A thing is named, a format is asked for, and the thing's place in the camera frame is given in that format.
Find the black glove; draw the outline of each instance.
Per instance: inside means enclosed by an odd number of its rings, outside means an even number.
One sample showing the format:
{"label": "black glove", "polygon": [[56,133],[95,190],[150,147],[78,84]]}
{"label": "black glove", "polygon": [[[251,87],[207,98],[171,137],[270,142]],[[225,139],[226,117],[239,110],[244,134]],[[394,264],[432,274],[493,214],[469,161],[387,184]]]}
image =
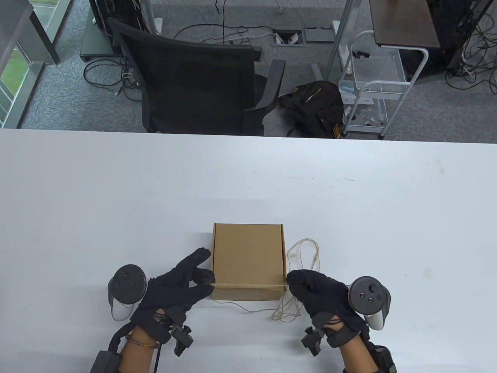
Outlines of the black glove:
{"label": "black glove", "polygon": [[319,312],[329,312],[338,316],[350,331],[368,334],[366,322],[350,307],[344,283],[311,270],[291,271],[286,282],[311,318]]}
{"label": "black glove", "polygon": [[[182,314],[183,319],[174,322],[182,325],[186,318],[184,313],[199,300],[212,294],[216,282],[214,273],[197,268],[210,256],[209,250],[197,249],[166,274],[150,279],[147,292],[130,321],[144,329],[151,337],[165,343],[170,338],[168,329],[173,324],[173,315],[168,314],[167,310],[175,310],[175,317],[178,314],[181,317]],[[197,286],[188,287],[190,281],[195,282]],[[160,323],[154,318],[158,309],[166,312],[166,317]]]}

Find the hand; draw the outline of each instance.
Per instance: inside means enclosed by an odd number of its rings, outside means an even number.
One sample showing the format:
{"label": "hand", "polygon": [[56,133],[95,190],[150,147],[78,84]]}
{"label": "hand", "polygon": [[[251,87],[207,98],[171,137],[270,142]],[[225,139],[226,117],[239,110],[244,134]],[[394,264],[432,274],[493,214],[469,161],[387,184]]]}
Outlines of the hand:
{"label": "hand", "polygon": [[[213,284],[216,282],[214,273],[197,268],[210,256],[209,250],[197,249],[171,271],[150,279],[142,302],[130,318],[131,322],[146,328],[154,314],[160,313],[159,310],[166,311],[170,307],[178,306],[181,311],[187,312],[199,300],[211,295]],[[188,287],[190,281],[195,282],[197,286]]]}
{"label": "hand", "polygon": [[[318,312],[338,316],[353,332],[367,330],[366,322],[350,307],[344,283],[311,270],[291,271],[286,282],[290,292],[304,305],[312,318]],[[339,330],[340,324],[333,327]]]}

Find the chair armrest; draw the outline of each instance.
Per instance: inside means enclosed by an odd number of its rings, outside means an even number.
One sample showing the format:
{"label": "chair armrest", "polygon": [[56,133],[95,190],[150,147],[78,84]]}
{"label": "chair armrest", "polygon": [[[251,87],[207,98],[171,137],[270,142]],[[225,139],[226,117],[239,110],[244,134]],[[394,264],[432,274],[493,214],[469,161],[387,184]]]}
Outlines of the chair armrest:
{"label": "chair armrest", "polygon": [[246,112],[259,111],[264,116],[275,108],[281,88],[281,81],[283,80],[283,73],[285,72],[285,65],[286,61],[284,60],[273,60],[271,62],[262,98],[255,107],[247,109]]}

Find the computer tower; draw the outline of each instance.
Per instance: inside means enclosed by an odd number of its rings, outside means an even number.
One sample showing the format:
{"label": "computer tower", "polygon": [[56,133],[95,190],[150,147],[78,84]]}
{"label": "computer tower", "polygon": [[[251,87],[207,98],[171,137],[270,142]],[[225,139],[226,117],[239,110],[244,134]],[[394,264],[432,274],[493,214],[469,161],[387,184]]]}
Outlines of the computer tower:
{"label": "computer tower", "polygon": [[[494,0],[426,0],[440,48],[428,48],[422,76],[459,70],[465,43]],[[411,77],[422,60],[417,51],[400,51],[406,76]]]}
{"label": "computer tower", "polygon": [[89,0],[89,2],[95,17],[95,24],[109,37],[115,53],[121,53],[121,47],[112,36],[112,28],[107,23],[109,18],[115,18],[142,31],[155,32],[153,14],[148,0]]}

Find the window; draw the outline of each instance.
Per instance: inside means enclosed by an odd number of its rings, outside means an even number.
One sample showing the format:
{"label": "window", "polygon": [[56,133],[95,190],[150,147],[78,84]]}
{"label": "window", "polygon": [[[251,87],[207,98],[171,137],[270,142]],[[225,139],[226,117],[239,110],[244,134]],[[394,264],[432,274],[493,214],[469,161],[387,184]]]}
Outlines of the window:
{"label": "window", "polygon": [[0,77],[0,127],[5,123],[28,69],[28,62],[17,48],[14,49]]}
{"label": "window", "polygon": [[[67,11],[70,0],[29,0],[33,5],[34,13],[50,41],[53,42],[59,30],[62,19]],[[35,27],[25,29],[25,32],[37,32]],[[17,128],[22,117],[22,113],[29,102],[31,91],[36,83],[42,62],[35,59],[32,63],[27,61],[22,49],[22,43],[17,44],[17,48],[12,52],[10,59],[1,72],[0,76],[0,128]]]}

